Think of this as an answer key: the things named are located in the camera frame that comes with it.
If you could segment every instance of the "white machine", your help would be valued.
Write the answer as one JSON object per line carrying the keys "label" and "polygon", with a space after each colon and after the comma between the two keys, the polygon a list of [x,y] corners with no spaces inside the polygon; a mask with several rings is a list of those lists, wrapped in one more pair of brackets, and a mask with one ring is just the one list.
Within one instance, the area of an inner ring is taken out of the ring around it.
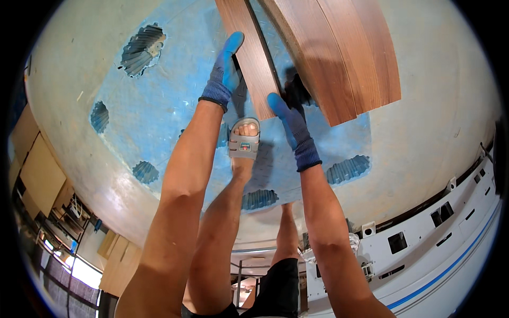
{"label": "white machine", "polygon": [[[407,220],[362,227],[357,259],[371,290],[398,317],[448,317],[477,279],[500,218],[488,158],[447,195]],[[312,250],[304,253],[308,316],[334,317]]]}

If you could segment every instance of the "sandal logo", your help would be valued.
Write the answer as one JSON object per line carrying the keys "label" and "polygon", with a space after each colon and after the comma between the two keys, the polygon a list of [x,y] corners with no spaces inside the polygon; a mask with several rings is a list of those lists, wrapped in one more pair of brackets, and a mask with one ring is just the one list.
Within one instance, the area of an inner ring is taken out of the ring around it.
{"label": "sandal logo", "polygon": [[249,142],[243,141],[240,143],[239,150],[240,151],[251,151],[251,144]]}

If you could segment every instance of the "blue rubber mat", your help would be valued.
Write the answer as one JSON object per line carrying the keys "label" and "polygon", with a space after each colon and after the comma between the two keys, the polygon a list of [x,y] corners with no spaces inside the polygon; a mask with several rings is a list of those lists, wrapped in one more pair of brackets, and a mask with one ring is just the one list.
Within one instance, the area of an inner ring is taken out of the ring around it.
{"label": "blue rubber mat", "polygon": [[[257,0],[250,2],[281,86],[284,86],[288,70],[293,68],[290,55]],[[121,64],[124,47],[132,44],[131,37],[136,36],[140,28],[155,23],[165,35],[162,48],[141,75],[131,77]],[[128,32],[90,105],[89,120],[94,127],[91,129],[96,129],[110,151],[159,197],[168,159],[191,120],[198,97],[227,35],[214,0],[165,1],[136,30]],[[105,110],[101,104],[107,109],[107,121],[104,120]],[[331,128],[315,105],[305,106],[304,111],[309,131],[323,160],[324,173],[332,187],[369,173],[371,127],[368,113]],[[231,179],[228,128],[243,116],[256,117],[256,113],[249,92],[239,89],[223,117],[204,209]],[[253,178],[244,189],[242,213],[301,199],[300,177],[296,169],[280,120],[261,121],[259,154]]]}

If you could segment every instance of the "gray slide sandal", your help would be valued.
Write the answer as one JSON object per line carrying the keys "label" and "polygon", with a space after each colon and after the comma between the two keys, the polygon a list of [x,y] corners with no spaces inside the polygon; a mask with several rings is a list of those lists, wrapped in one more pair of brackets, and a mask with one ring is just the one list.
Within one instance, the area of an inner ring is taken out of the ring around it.
{"label": "gray slide sandal", "polygon": [[[255,124],[258,129],[258,135],[241,136],[233,133],[235,129],[244,124],[248,125]],[[230,148],[230,158],[251,158],[255,160],[258,154],[259,141],[260,141],[260,122],[253,117],[245,117],[239,119],[233,125],[233,128],[230,132],[230,141],[228,142],[228,147]]]}

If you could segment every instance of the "glove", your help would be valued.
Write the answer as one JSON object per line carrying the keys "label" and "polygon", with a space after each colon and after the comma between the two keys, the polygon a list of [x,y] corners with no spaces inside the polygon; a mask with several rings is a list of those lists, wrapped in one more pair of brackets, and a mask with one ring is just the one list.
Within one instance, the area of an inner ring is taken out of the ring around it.
{"label": "glove", "polygon": [[228,101],[232,92],[239,85],[239,76],[233,64],[232,55],[237,52],[244,42],[242,32],[234,32],[224,43],[224,47],[219,52],[216,62],[210,72],[210,79],[207,81],[202,96],[198,100],[208,100],[221,106],[226,112]]}
{"label": "glove", "polygon": [[276,93],[270,93],[267,101],[274,114],[276,114],[283,123],[288,144],[295,152],[297,160],[297,172],[321,164],[322,160],[318,156],[315,142],[307,130],[304,117],[296,108],[289,109],[284,100]]}

